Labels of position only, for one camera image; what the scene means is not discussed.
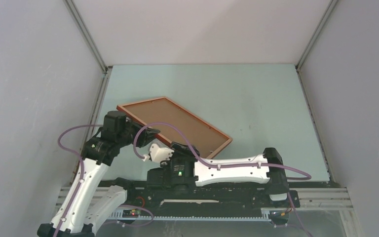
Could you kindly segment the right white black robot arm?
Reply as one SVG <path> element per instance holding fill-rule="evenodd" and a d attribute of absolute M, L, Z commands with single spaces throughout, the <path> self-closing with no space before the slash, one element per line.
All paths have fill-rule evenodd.
<path fill-rule="evenodd" d="M 197 187 L 216 183 L 247 183 L 265 185 L 268 202 L 281 206 L 288 198 L 285 171 L 259 154 L 248 158 L 213 160 L 200 158 L 194 146 L 172 143 L 170 148 L 153 143 L 143 161 L 158 163 L 148 171 L 147 185 L 184 193 Z"/>

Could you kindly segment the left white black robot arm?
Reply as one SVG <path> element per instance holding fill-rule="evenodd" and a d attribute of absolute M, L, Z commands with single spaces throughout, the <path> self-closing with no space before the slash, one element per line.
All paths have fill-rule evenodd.
<path fill-rule="evenodd" d="M 50 223 L 41 224 L 39 237 L 94 237 L 109 215 L 120 205 L 132 205 L 136 192 L 129 187 L 110 186 L 107 194 L 93 207 L 93 195 L 120 149 L 129 145 L 141 148 L 152 142 L 160 131 L 144 128 L 124 112 L 109 111 L 97 133 L 78 153 L 60 147 L 79 158 L 79 169 L 63 204 Z"/>

